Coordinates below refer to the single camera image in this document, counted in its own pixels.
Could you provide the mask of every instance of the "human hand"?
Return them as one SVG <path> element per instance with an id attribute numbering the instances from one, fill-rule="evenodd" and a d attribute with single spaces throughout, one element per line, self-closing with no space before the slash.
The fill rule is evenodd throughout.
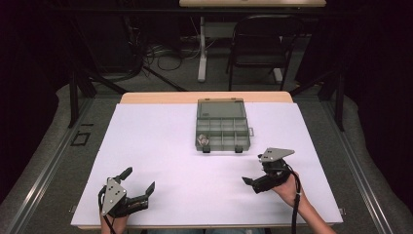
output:
<path id="1" fill-rule="evenodd" d="M 298 176 L 296 172 L 292 172 L 285 183 L 272 188 L 290 207 L 294 206 L 295 196 L 297 195 L 295 176 L 293 174 L 296 174 Z M 302 187 L 300 193 L 301 198 L 305 197 Z"/>
<path id="2" fill-rule="evenodd" d="M 101 214 L 99 216 L 100 216 L 101 234 L 111 234 L 110 228 L 107 225 L 106 221 L 104 220 L 103 216 Z M 108 214 L 107 218 L 109 219 L 109 222 L 112 223 L 113 230 L 115 230 L 116 234 L 124 233 L 127 227 L 129 215 L 126 215 L 123 217 L 117 217 L 115 218 L 115 220 L 113 220 L 113 217 Z"/>

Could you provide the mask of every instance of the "wooden table edge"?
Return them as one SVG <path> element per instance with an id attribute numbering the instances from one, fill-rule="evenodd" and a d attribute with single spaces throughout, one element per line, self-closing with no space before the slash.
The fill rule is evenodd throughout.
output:
<path id="1" fill-rule="evenodd" d="M 219 7 L 237 7 L 237 8 L 258 8 L 258 7 L 296 7 L 296 8 L 314 8 L 325 7 L 325 0 L 300 0 L 300 1 L 284 1 L 284 0 L 261 0 L 261 1 L 242 1 L 242 0 L 179 0 L 180 7 L 198 7 L 198 8 L 219 8 Z"/>
<path id="2" fill-rule="evenodd" d="M 197 103 L 201 98 L 242 98 L 244 102 L 293 103 L 291 95 L 285 91 L 126 93 L 122 96 L 120 103 Z"/>

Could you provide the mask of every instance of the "black cable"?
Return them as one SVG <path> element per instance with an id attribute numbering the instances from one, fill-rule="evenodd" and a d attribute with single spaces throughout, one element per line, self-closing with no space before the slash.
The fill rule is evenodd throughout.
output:
<path id="1" fill-rule="evenodd" d="M 125 90 L 124 88 L 115 85 L 114 83 L 110 82 L 109 80 L 107 80 L 106 78 L 104 78 L 103 76 L 101 76 L 100 74 L 94 73 L 93 71 L 89 70 L 88 68 L 84 67 L 83 68 L 83 72 L 85 72 L 85 74 L 87 74 L 89 77 L 91 77 L 92 79 L 94 79 L 95 81 L 103 84 L 104 86 L 112 89 L 113 91 L 118 92 L 119 94 L 123 95 L 124 93 L 127 93 L 128 91 Z"/>
<path id="2" fill-rule="evenodd" d="M 292 221 L 291 221 L 291 233 L 295 234 L 297 232 L 298 206 L 300 205 L 300 199 L 301 199 L 301 181 L 298 175 L 293 170 L 291 170 L 291 173 L 295 177 L 295 188 L 296 188 L 296 195 L 294 199 L 294 207 L 292 210 Z"/>
<path id="3" fill-rule="evenodd" d="M 163 77 L 162 75 L 156 73 L 154 70 L 152 70 L 151 68 L 147 67 L 147 66 L 143 66 L 143 69 L 149 71 L 150 73 L 154 74 L 156 77 L 160 78 L 161 80 L 163 80 L 165 83 L 173 86 L 174 88 L 176 88 L 178 91 L 180 92 L 187 92 L 187 90 L 185 90 L 184 88 L 176 85 L 175 83 L 173 83 L 171 80 Z"/>
<path id="4" fill-rule="evenodd" d="M 112 223 L 111 223 L 112 226 L 115 223 L 115 219 L 116 219 L 116 217 L 113 217 L 113 220 L 112 220 Z"/>
<path id="5" fill-rule="evenodd" d="M 106 191 L 106 185 L 104 185 L 102 187 L 102 189 L 100 189 L 99 193 L 97 194 L 97 203 L 99 205 L 99 211 L 102 212 L 102 197 L 104 197 L 104 192 Z M 112 234 L 116 234 L 115 230 L 113 229 L 113 223 L 111 224 L 109 219 L 107 218 L 106 215 L 103 216 L 103 219 L 105 220 L 107 226 L 110 229 L 110 232 Z"/>
<path id="6" fill-rule="evenodd" d="M 187 50 L 187 51 L 189 51 L 189 53 L 187 55 L 184 55 L 183 58 L 184 59 L 192 59 L 192 54 L 194 54 L 194 52 L 196 51 L 197 48 L 198 48 L 197 53 L 199 52 L 200 45 L 196 44 L 196 43 L 199 44 L 199 41 L 197 40 L 197 36 L 195 36 L 195 37 L 190 36 L 190 37 L 187 37 L 186 39 L 187 39 L 187 42 L 191 43 L 193 46 L 192 46 L 191 50 Z"/>
<path id="7" fill-rule="evenodd" d="M 155 53 L 156 52 L 155 52 L 154 47 L 155 46 L 147 46 L 147 50 L 150 50 L 150 52 L 146 52 L 146 55 L 144 57 L 146 58 L 146 63 L 148 65 L 152 64 L 155 60 Z"/>
<path id="8" fill-rule="evenodd" d="M 176 56 L 177 56 L 178 59 L 179 59 L 179 64 L 178 64 L 176 67 L 173 67 L 173 68 L 162 68 L 162 67 L 161 67 L 161 65 L 160 65 L 160 60 L 161 60 L 162 57 L 166 57 L 166 56 L 159 56 L 159 57 L 158 57 L 158 60 L 157 60 L 157 65 L 158 65 L 158 67 L 159 67 L 161 70 L 164 70 L 164 71 L 173 71 L 173 70 L 178 69 L 178 68 L 182 65 L 183 58 L 182 58 L 181 55 L 176 55 Z"/>

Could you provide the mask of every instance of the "table leg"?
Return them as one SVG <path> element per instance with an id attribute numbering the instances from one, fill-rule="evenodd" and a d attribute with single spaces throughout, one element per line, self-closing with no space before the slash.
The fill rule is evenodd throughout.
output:
<path id="1" fill-rule="evenodd" d="M 282 71 L 279 68 L 274 68 L 273 73 L 276 77 L 277 84 L 280 84 L 282 82 Z"/>
<path id="2" fill-rule="evenodd" d="M 200 58 L 200 68 L 198 71 L 198 82 L 204 82 L 206 80 L 207 73 L 207 51 L 206 51 L 206 32 L 205 32 L 205 19 L 201 17 L 200 23 L 201 30 L 201 58 Z"/>

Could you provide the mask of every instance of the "cable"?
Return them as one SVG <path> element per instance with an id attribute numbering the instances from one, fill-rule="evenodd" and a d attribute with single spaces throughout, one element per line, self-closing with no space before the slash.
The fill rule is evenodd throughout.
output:
<path id="1" fill-rule="evenodd" d="M 190 19 L 191 19 L 192 25 L 194 26 L 195 32 L 197 33 L 197 35 L 200 35 L 200 33 L 197 30 L 197 27 L 194 24 L 194 20 L 192 19 L 192 17 Z"/>
<path id="2" fill-rule="evenodd" d="M 147 67 L 147 66 L 143 66 L 143 69 L 149 71 L 150 73 L 154 74 L 156 77 L 160 78 L 161 80 L 163 80 L 164 82 L 168 83 L 169 85 L 173 86 L 174 88 L 176 88 L 178 91 L 181 92 L 187 92 L 187 90 L 183 89 L 182 87 L 176 85 L 175 83 L 173 83 L 171 80 L 163 77 L 162 75 L 156 73 L 154 70 L 152 70 L 151 68 Z"/>
<path id="3" fill-rule="evenodd" d="M 291 233 L 295 234 L 297 232 L 298 206 L 300 205 L 300 199 L 301 199 L 301 181 L 300 181 L 300 178 L 298 177 L 298 175 L 292 170 L 292 168 L 289 167 L 289 169 L 295 177 L 296 195 L 295 195 L 295 199 L 294 199 L 294 207 L 293 207 L 293 210 L 292 210 L 292 221 L 291 221 Z"/>
<path id="4" fill-rule="evenodd" d="M 157 65 L 158 65 L 159 69 L 161 69 L 161 70 L 164 70 L 164 71 L 173 71 L 173 70 L 178 69 L 178 68 L 182 65 L 182 57 L 181 57 L 180 55 L 177 55 L 178 65 L 177 65 L 176 67 L 173 67 L 173 68 L 163 68 L 163 67 L 161 67 L 161 65 L 160 65 L 160 60 L 161 60 L 162 57 L 165 57 L 165 56 L 159 56 L 159 57 L 158 57 L 158 60 L 157 60 Z"/>
<path id="5" fill-rule="evenodd" d="M 99 193 L 97 194 L 97 203 L 99 205 L 99 211 L 102 212 L 102 199 L 104 197 L 104 192 L 106 191 L 106 185 L 104 185 L 102 187 L 102 189 L 100 189 Z M 105 220 L 107 226 L 110 229 L 110 233 L 112 234 L 116 234 L 115 230 L 113 229 L 113 222 L 115 222 L 115 217 L 113 218 L 113 222 L 110 223 L 109 219 L 107 218 L 106 215 L 103 216 L 103 219 Z"/>

